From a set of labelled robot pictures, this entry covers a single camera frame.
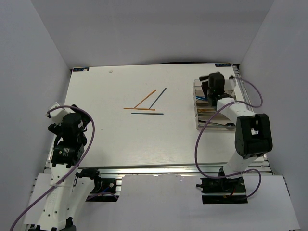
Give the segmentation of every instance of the black label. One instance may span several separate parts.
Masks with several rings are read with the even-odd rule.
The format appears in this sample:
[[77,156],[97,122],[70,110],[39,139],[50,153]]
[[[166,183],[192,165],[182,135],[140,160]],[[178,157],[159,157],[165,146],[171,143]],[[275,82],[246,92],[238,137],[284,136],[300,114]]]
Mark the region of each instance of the black label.
[[76,67],[73,68],[73,71],[89,71],[89,67]]
[[215,67],[231,66],[231,64],[215,64]]

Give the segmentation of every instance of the stick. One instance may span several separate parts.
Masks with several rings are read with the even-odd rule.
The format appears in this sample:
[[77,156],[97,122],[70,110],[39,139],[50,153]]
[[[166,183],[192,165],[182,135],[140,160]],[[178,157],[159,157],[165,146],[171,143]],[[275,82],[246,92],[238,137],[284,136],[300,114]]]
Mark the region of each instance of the stick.
[[139,114],[139,115],[163,115],[164,113],[140,113],[140,112],[132,112],[132,114]]
[[160,93],[160,95],[157,97],[157,99],[154,101],[154,103],[156,103],[156,101],[159,99],[159,97],[165,92],[167,88],[163,89],[162,93]]
[[143,101],[145,101],[147,98],[149,98],[154,92],[156,91],[156,89],[154,91],[152,91],[147,97],[145,97],[139,104],[137,104],[134,108],[138,107]]
[[123,107],[123,109],[133,109],[133,110],[147,110],[147,111],[155,111],[153,108],[133,108],[133,107]]

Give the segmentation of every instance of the orange stick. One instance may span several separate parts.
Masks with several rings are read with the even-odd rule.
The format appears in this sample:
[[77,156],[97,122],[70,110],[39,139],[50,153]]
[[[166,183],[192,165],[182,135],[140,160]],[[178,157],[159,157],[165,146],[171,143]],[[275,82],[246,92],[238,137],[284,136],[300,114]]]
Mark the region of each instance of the orange stick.
[[153,108],[134,108],[134,107],[123,107],[123,109],[133,109],[133,110],[147,110],[147,111],[155,111]]
[[147,98],[149,98],[154,92],[156,91],[156,89],[154,91],[152,91],[147,97],[145,97],[139,104],[137,104],[134,108],[138,107],[143,101],[145,101]]

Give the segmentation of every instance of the sticker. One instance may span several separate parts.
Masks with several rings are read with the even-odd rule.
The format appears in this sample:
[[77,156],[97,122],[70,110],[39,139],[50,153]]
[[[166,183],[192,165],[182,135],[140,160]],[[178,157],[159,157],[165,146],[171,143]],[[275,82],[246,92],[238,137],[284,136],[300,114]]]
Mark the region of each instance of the sticker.
[[215,64],[215,67],[231,66],[231,64]]
[[75,67],[73,68],[73,71],[76,72],[76,71],[89,71],[89,67]]

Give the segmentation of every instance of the gray wall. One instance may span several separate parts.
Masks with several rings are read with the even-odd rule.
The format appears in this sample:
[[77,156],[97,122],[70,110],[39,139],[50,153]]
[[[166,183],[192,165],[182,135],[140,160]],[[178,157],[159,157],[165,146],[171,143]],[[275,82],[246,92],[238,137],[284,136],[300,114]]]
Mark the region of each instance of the gray wall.
[[[284,174],[302,230],[308,231],[308,1],[276,0],[241,66],[270,116],[270,165]],[[253,102],[259,101],[252,89]]]
[[30,0],[0,2],[0,229],[7,231],[43,171],[46,108],[63,98],[69,69]]
[[32,0],[67,65],[240,63],[272,0]]

